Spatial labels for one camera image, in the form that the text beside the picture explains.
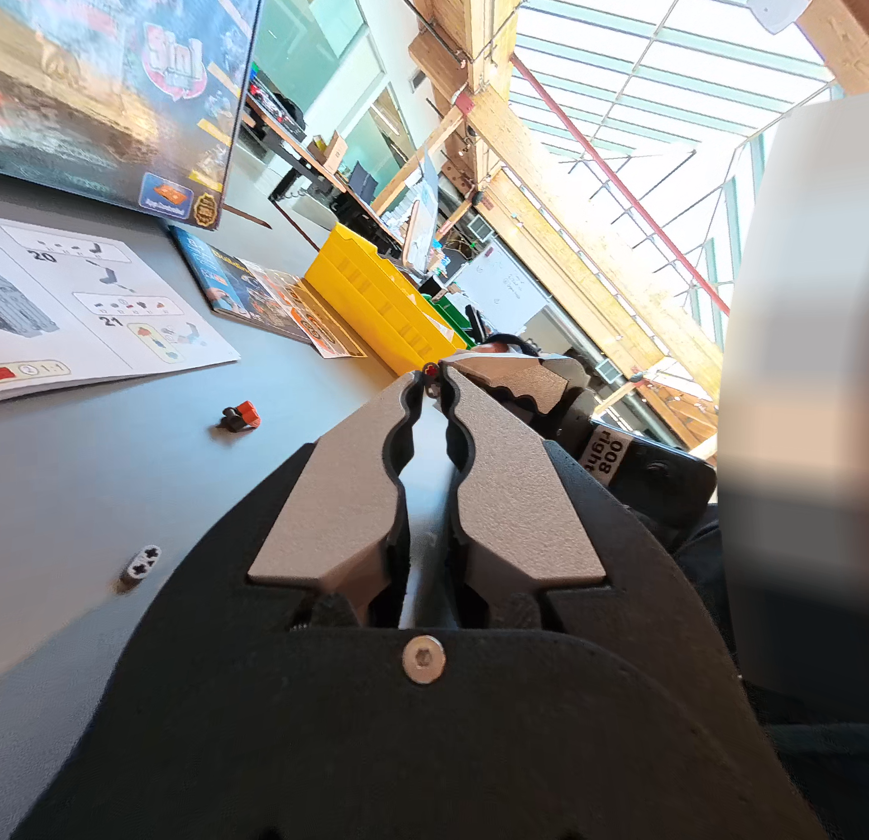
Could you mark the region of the wooden framed display board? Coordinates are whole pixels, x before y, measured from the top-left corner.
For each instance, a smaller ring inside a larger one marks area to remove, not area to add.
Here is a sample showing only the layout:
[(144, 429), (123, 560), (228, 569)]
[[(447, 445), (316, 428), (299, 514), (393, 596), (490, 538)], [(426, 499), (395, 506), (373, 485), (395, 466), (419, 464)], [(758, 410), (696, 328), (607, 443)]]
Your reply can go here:
[(417, 184), (418, 192), (411, 206), (407, 222), (407, 232), (401, 252), (401, 263), (420, 275), (426, 273), (429, 254), (435, 239), (439, 210), (439, 173), (429, 152), (422, 156), (421, 179)]

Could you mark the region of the blue robot kit box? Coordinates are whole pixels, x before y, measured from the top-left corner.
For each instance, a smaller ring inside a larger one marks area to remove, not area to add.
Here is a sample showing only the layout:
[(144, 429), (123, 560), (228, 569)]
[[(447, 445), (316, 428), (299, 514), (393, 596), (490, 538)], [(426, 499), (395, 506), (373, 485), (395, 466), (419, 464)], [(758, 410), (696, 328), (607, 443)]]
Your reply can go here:
[(263, 0), (1, 0), (1, 172), (214, 230)]

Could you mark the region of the brown cardboard box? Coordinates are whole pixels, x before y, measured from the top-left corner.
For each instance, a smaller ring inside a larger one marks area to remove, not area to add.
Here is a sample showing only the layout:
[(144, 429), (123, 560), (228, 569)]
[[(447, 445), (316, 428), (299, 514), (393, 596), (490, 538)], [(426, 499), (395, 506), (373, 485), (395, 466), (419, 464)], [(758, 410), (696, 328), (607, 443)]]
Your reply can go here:
[(347, 150), (348, 144), (337, 130), (328, 141), (317, 135), (311, 138), (308, 145), (310, 155), (331, 174), (338, 172)]

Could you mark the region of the blue robot cover booklet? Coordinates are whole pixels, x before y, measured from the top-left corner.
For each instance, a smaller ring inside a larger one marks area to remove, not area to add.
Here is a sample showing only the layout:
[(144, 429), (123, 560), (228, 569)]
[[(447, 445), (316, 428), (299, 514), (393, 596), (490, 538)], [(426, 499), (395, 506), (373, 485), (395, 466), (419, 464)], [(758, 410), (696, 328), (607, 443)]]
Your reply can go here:
[(167, 232), (212, 312), (306, 346), (312, 344), (285, 303), (274, 296), (243, 261), (213, 248), (180, 227), (169, 225)]

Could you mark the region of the yellow plastic bin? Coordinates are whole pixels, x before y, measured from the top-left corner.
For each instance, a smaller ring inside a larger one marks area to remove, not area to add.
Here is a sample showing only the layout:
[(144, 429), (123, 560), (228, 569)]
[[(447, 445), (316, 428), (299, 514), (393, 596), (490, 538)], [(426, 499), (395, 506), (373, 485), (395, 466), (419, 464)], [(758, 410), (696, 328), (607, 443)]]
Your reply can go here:
[(341, 224), (332, 228), (305, 280), (398, 376), (466, 348), (373, 244)]

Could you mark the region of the person's black clothing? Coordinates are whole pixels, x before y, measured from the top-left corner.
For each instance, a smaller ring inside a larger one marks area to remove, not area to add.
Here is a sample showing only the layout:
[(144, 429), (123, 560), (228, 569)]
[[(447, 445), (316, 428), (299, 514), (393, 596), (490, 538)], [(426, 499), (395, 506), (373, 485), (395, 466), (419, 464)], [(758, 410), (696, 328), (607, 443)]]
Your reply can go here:
[[(726, 588), (717, 504), (669, 546), (674, 561), (698, 592), (740, 672)], [(868, 726), (797, 698), (744, 682), (756, 718), (783, 767), (810, 804), (826, 834), (868, 837)]]

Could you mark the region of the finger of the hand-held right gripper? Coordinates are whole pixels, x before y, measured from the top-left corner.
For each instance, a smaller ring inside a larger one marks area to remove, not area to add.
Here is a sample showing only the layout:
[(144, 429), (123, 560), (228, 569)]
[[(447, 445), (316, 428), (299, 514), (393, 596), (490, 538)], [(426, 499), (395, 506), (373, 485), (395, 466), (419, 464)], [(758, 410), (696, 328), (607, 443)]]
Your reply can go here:
[(442, 368), (461, 373), (522, 373), (542, 368), (536, 356), (518, 352), (456, 352), (441, 359)]
[(544, 366), (453, 366), (462, 377), (501, 402), (525, 403), (526, 410), (546, 415), (571, 388)]

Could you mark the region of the open white instruction booklet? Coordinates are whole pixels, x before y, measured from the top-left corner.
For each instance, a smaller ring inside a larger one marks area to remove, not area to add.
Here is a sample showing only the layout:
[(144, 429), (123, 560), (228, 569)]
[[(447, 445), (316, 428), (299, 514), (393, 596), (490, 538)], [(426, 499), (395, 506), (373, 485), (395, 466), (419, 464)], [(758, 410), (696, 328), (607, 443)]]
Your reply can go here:
[(125, 243), (2, 219), (2, 401), (239, 359)]

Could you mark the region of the orange sticker sheet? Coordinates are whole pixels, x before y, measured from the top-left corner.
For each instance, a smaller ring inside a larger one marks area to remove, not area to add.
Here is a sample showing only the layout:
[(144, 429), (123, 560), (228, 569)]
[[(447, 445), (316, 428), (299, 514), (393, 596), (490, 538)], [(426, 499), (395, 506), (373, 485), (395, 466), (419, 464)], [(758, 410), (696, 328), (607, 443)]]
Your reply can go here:
[(323, 358), (368, 356), (303, 278), (245, 261), (245, 266)]

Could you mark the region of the green plastic bin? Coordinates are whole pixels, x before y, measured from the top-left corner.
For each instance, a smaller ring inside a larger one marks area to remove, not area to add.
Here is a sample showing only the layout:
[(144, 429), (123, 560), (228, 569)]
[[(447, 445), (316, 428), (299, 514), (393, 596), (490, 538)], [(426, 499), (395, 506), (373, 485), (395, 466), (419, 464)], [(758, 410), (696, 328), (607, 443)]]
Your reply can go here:
[(459, 312), (446, 298), (429, 300), (429, 302), (446, 324), (461, 338), (466, 348), (470, 349), (477, 345), (477, 342), (472, 337), (471, 322), (466, 315)]

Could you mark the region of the background wooden desk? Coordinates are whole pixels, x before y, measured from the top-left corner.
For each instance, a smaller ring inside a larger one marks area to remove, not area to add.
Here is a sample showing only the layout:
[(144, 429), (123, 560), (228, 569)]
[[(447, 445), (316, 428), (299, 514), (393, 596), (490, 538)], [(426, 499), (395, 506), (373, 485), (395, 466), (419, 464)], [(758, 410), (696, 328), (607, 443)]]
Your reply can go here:
[(324, 188), (330, 185), (339, 193), (349, 194), (353, 202), (362, 211), (363, 217), (372, 221), (384, 234), (384, 238), (397, 248), (404, 247), (403, 241), (391, 232), (374, 210), (362, 198), (352, 190), (347, 181), (339, 174), (329, 172), (306, 150), (288, 131), (275, 121), (255, 97), (250, 94), (244, 96), (244, 115), (242, 116), (247, 128), (253, 129), (258, 123), (262, 123), (267, 131), (263, 144), (271, 149), (277, 156), (286, 161), (290, 167), (301, 176), (306, 177), (314, 186)]

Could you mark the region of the grey desk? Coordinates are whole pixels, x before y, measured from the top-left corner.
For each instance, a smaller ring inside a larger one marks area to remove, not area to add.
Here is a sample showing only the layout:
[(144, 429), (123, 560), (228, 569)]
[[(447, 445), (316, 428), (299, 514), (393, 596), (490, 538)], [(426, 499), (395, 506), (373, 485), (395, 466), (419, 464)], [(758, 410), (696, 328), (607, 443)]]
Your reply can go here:
[[(228, 510), (303, 443), (395, 380), (375, 355), (310, 346), (216, 317), (154, 217), (4, 178), (2, 217), (102, 234), (136, 251), (240, 360), (2, 403), (1, 831), (8, 838), (83, 733), (132, 632)], [(262, 424), (219, 428), (250, 401)], [(130, 591), (118, 577), (162, 549)]]

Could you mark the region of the whiteboard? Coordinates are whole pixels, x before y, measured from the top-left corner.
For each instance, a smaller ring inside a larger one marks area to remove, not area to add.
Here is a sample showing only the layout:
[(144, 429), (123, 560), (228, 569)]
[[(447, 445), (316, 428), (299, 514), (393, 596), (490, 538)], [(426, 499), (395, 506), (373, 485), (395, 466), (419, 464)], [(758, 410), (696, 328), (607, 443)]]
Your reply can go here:
[(485, 243), (453, 283), (497, 332), (520, 334), (551, 301), (549, 292), (497, 240)]

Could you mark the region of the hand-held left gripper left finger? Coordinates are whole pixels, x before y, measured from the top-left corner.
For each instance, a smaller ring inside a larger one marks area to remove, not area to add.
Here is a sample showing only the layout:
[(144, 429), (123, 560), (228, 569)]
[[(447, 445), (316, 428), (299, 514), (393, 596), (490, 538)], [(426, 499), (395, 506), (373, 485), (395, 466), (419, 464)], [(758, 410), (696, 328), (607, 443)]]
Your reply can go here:
[(321, 436), (248, 569), (254, 584), (339, 593), (353, 607), (406, 579), (406, 493), (422, 378), (400, 376)]

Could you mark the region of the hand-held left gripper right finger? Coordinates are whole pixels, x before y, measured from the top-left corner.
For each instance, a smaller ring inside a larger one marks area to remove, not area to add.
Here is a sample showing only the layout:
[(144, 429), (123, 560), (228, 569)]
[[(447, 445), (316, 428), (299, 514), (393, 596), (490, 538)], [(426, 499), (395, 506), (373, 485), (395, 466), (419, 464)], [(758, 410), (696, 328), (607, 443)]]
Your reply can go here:
[(454, 524), (467, 549), (464, 581), (502, 616), (514, 595), (599, 587), (606, 571), (543, 438), (456, 368), (449, 428), (459, 470)]

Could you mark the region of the red ceiling pipe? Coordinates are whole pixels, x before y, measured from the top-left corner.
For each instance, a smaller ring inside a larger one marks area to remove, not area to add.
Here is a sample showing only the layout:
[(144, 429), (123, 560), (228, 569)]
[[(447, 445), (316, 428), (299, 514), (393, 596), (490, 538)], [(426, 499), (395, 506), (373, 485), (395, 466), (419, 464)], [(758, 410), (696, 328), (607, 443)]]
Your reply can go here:
[(581, 145), (583, 150), (586, 151), (592, 161), (594, 161), (602, 169), (603, 173), (606, 175), (607, 180), (611, 182), (615, 186), (616, 190), (623, 196), (625, 202), (628, 204), (628, 207), (637, 213), (637, 215), (646, 223), (651, 233), (654, 236), (657, 236), (659, 240), (664, 244), (664, 246), (666, 246), (668, 250), (672, 252), (674, 259), (685, 269), (688, 274), (690, 274), (692, 280), (701, 287), (701, 290), (707, 293), (707, 295), (710, 297), (712, 304), (716, 308), (718, 308), (724, 316), (729, 317), (730, 307), (723, 300), (720, 293), (711, 285), (711, 282), (709, 282), (701, 274), (701, 272), (691, 264), (684, 252), (680, 250), (676, 243), (655, 221), (655, 219), (647, 211), (644, 205), (641, 204), (641, 202), (636, 198), (636, 196), (630, 192), (630, 190), (617, 175), (617, 173), (612, 169), (609, 163), (604, 160), (598, 150), (596, 150), (592, 142), (580, 131), (580, 129), (572, 121), (571, 117), (569, 117), (569, 115), (561, 108), (561, 106), (554, 100), (554, 98), (549, 94), (545, 87), (539, 82), (535, 74), (533, 74), (527, 68), (526, 64), (522, 62), (522, 60), (519, 58), (518, 55), (516, 55), (516, 53), (511, 54), (509, 59), (516, 68), (517, 72), (527, 81), (529, 85), (532, 86), (540, 99), (546, 104), (547, 107), (549, 107), (549, 110), (556, 117), (559, 118), (559, 121), (564, 125), (565, 129), (573, 137), (573, 139)]

